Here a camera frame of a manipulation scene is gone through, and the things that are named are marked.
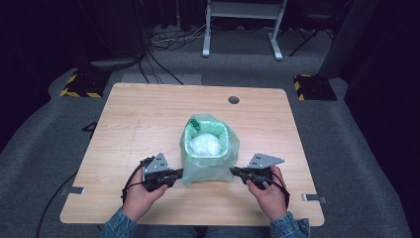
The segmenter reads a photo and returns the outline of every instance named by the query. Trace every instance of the hand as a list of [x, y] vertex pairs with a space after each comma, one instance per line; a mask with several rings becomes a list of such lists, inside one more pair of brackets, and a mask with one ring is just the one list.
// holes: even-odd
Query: hand
[[[130, 184], [141, 182], [142, 177], [143, 170], [140, 169], [133, 176]], [[137, 222], [142, 216], [148, 213], [154, 202], [163, 196], [166, 190], [166, 184], [152, 192], [148, 192], [142, 184], [133, 185], [127, 191], [123, 211], [132, 221]]]
[[[272, 166], [271, 170], [281, 179], [284, 188], [286, 188], [280, 169], [276, 166]], [[273, 176], [272, 180], [281, 185], [276, 176]], [[276, 220], [287, 213], [284, 194], [277, 186], [272, 184], [267, 189], [261, 190], [249, 179], [247, 180], [247, 186], [270, 221]]]

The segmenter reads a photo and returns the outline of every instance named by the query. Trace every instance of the wrist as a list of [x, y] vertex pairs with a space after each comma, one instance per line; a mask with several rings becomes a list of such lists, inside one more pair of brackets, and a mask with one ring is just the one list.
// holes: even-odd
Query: wrist
[[123, 208], [122, 209], [123, 209], [123, 212], [126, 214], [126, 216], [128, 218], [130, 218], [130, 220], [132, 220], [135, 223], [137, 223], [137, 221], [142, 217], [142, 215], [139, 215], [138, 213], [133, 212], [133, 210], [135, 210], [135, 209], [130, 208], [127, 205], [127, 203], [125, 203], [123, 205]]
[[273, 221], [273, 220], [277, 220], [277, 219], [285, 216], [286, 214], [287, 214], [286, 209], [280, 209], [279, 211], [276, 211], [276, 212], [267, 213], [266, 216], [268, 216], [268, 219], [270, 221]]

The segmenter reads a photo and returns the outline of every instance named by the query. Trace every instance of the black base stand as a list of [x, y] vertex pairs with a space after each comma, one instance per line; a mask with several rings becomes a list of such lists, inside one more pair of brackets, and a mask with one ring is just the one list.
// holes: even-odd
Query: black base stand
[[293, 81], [300, 101], [337, 101], [336, 94], [328, 79], [320, 77], [318, 74], [298, 74], [294, 76]]
[[112, 71], [95, 71], [93, 73], [75, 71], [68, 80], [60, 96], [103, 97]]

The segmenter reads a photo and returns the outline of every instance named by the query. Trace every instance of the green plastic bag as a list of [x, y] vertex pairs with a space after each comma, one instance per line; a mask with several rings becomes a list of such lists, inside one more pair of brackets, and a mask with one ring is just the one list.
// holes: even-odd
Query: green plastic bag
[[[220, 144], [217, 155], [199, 155], [194, 152], [194, 139], [203, 134], [215, 136]], [[230, 168], [238, 161], [240, 142], [229, 126], [209, 114], [194, 114], [182, 133], [180, 142], [183, 162], [182, 183], [190, 186], [195, 180], [232, 181]]]

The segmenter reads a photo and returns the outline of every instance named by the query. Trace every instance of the hole in table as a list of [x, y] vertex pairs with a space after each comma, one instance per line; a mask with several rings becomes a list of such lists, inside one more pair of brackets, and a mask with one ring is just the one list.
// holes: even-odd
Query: hole in table
[[237, 97], [237, 96], [230, 96], [229, 97], [229, 102], [231, 104], [238, 104], [239, 103], [239, 97]]

